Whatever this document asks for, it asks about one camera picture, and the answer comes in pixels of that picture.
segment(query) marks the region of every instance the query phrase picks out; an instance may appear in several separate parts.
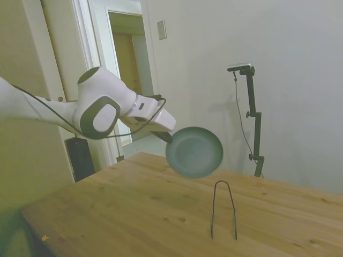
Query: black tripod stand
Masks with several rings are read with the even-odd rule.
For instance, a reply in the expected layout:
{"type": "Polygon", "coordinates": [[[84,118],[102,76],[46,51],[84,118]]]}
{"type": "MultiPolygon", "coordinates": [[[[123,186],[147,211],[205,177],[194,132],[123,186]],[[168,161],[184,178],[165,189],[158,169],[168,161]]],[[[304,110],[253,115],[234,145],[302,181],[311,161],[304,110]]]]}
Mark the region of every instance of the black tripod stand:
{"type": "Polygon", "coordinates": [[[249,154],[249,159],[255,160],[257,162],[254,176],[260,177],[262,173],[263,163],[264,163],[264,157],[260,156],[259,154],[262,113],[256,112],[256,106],[255,106],[255,94],[253,91],[253,79],[252,79],[252,77],[255,75],[255,69],[253,66],[248,64],[248,65],[230,67],[228,68],[228,71],[239,71],[240,75],[247,76],[248,97],[249,97],[249,107],[250,107],[250,111],[247,112],[247,118],[249,116],[255,117],[255,137],[254,137],[254,142],[253,142],[253,155],[249,154]]]}

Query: wooden table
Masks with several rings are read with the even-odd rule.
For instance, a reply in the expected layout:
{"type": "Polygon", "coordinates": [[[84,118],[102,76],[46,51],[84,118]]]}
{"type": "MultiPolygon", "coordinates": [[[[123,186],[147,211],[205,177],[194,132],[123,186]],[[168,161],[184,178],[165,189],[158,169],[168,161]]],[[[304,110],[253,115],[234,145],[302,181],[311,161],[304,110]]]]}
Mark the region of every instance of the wooden table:
{"type": "Polygon", "coordinates": [[[343,196],[228,171],[187,179],[166,159],[138,154],[23,211],[63,257],[343,256],[343,196]],[[214,183],[219,184],[214,239],[214,183]]]}

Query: black speaker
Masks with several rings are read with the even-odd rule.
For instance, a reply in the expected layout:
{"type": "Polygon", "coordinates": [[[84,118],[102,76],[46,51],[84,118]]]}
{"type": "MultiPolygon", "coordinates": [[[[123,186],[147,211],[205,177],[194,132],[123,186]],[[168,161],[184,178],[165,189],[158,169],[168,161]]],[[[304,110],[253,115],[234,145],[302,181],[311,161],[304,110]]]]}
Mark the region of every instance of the black speaker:
{"type": "Polygon", "coordinates": [[[94,164],[87,140],[69,138],[65,141],[65,144],[74,169],[75,182],[94,174],[94,164]]]}

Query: wooden door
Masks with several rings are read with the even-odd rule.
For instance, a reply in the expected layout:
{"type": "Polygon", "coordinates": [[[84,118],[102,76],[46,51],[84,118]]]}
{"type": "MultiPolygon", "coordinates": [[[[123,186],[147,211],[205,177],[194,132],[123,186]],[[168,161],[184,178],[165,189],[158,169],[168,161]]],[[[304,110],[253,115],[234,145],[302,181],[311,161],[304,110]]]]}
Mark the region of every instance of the wooden door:
{"type": "Polygon", "coordinates": [[[141,95],[142,89],[139,81],[132,36],[114,33],[113,39],[118,60],[120,79],[123,80],[129,89],[141,95]]]}

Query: doorway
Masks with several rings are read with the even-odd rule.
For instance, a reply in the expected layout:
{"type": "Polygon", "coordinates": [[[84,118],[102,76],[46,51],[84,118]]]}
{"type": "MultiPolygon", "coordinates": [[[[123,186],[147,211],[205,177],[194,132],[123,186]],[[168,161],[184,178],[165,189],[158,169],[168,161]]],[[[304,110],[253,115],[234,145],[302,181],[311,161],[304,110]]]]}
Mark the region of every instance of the doorway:
{"type": "MultiPolygon", "coordinates": [[[[139,95],[153,95],[142,16],[116,12],[108,14],[120,79],[139,95]]],[[[123,123],[119,123],[118,126],[120,133],[130,131],[123,123]]],[[[131,138],[122,137],[122,145],[135,142],[150,134],[150,132],[139,131],[132,134],[131,138]]]]}

